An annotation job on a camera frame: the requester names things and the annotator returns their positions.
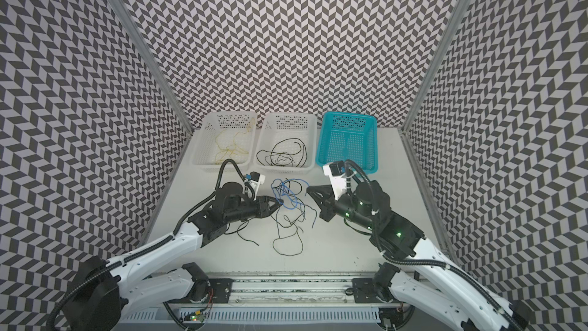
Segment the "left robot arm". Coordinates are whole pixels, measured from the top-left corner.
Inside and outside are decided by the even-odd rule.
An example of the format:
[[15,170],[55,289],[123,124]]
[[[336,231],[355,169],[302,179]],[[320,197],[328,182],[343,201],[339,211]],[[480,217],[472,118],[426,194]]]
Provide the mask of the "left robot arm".
[[163,275],[157,271],[226,234],[231,223],[268,218],[282,206],[279,199],[258,195],[264,182],[260,173],[238,173],[236,182],[223,182],[225,167],[234,164],[222,162],[212,193],[183,214],[170,233],[108,260],[94,256],[82,263],[49,313],[47,329],[57,328],[59,314],[72,330],[111,330],[124,317],[159,304],[168,309],[173,301],[211,309],[218,291],[196,263]]

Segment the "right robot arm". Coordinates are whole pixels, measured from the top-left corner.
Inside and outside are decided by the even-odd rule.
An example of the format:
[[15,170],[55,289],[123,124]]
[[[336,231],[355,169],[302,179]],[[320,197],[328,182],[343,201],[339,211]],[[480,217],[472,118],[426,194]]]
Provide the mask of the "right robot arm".
[[384,302],[421,309],[453,330],[525,330],[531,309],[490,291],[447,257],[424,232],[390,206],[390,196],[352,160],[323,168],[328,185],[306,192],[319,216],[365,228],[384,259],[372,283]]

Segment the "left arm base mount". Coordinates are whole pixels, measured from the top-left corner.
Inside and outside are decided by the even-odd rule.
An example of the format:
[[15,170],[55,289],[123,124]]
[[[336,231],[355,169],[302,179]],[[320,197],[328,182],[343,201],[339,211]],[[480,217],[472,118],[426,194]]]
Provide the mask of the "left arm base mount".
[[231,278],[212,278],[198,280],[188,291],[184,300],[190,303],[228,303],[234,280]]

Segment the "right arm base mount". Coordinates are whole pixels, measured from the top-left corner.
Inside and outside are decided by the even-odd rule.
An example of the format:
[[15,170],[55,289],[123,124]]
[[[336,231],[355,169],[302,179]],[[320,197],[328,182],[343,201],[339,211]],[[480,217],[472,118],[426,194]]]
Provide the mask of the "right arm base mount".
[[393,300],[389,289],[372,278],[353,278],[352,290],[355,303],[389,303]]

